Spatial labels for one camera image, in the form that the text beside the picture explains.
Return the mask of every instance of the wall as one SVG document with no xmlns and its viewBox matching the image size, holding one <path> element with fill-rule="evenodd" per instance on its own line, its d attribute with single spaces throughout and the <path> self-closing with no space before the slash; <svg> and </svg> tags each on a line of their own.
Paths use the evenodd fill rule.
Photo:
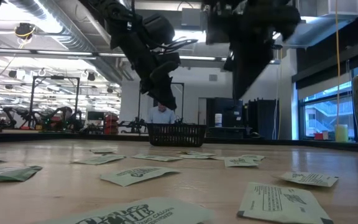
<svg viewBox="0 0 358 224">
<path fill-rule="evenodd" d="M 289 49 L 281 64 L 268 65 L 242 97 L 245 103 L 256 98 L 274 100 L 277 97 L 278 82 L 281 104 L 280 139 L 298 139 L 298 95 L 291 80 L 295 74 L 296 50 Z"/>
<path fill-rule="evenodd" d="M 216 82 L 209 81 L 209 75 L 218 75 Z M 231 73 L 221 72 L 218 68 L 178 68 L 171 72 L 172 82 L 185 84 L 184 111 L 183 117 L 186 123 L 198 122 L 198 98 L 214 98 L 232 96 L 232 75 Z M 122 83 L 121 98 L 121 121 L 132 121 L 137 116 L 139 99 L 139 79 L 133 82 Z M 149 108 L 153 105 L 153 100 L 145 95 L 141 96 L 140 117 L 147 120 Z"/>
</svg>

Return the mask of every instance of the person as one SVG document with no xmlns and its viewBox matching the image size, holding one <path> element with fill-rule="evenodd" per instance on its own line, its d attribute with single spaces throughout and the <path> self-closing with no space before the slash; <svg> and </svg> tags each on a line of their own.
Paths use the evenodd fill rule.
<svg viewBox="0 0 358 224">
<path fill-rule="evenodd" d="M 158 106 L 150 109 L 149 120 L 147 122 L 153 124 L 173 124 L 175 123 L 175 113 L 161 103 L 158 103 Z"/>
</svg>

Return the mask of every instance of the black basket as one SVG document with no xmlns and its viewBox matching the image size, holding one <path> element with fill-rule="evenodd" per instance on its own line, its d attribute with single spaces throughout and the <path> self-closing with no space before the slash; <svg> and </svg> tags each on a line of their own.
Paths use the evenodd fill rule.
<svg viewBox="0 0 358 224">
<path fill-rule="evenodd" d="M 200 147 L 204 143 L 205 125 L 147 124 L 153 146 Z"/>
</svg>

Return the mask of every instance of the table surface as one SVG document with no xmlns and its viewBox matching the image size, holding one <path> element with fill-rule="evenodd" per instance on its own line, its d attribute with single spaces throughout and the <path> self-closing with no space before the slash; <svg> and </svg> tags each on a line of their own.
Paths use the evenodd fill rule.
<svg viewBox="0 0 358 224">
<path fill-rule="evenodd" d="M 205 144 L 202 148 L 152 147 L 147 142 L 29 141 L 0 143 L 9 161 L 0 166 L 42 166 L 25 182 L 0 182 L 0 223 L 35 223 L 83 213 L 115 203 L 149 197 L 172 197 L 215 212 L 210 223 L 266 223 L 236 217 L 249 182 L 310 190 L 335 223 L 358 223 L 358 152 L 300 146 Z M 127 158 L 105 165 L 70 164 L 94 154 L 90 149 L 117 149 L 118 154 L 177 156 L 179 151 L 213 152 L 219 156 L 266 156 L 258 168 L 228 167 L 223 161 L 184 159 L 159 162 Z M 99 175 L 136 166 L 164 166 L 180 174 L 121 187 Z M 299 185 L 273 178 L 286 171 L 317 172 L 338 176 L 331 188 Z"/>
</svg>

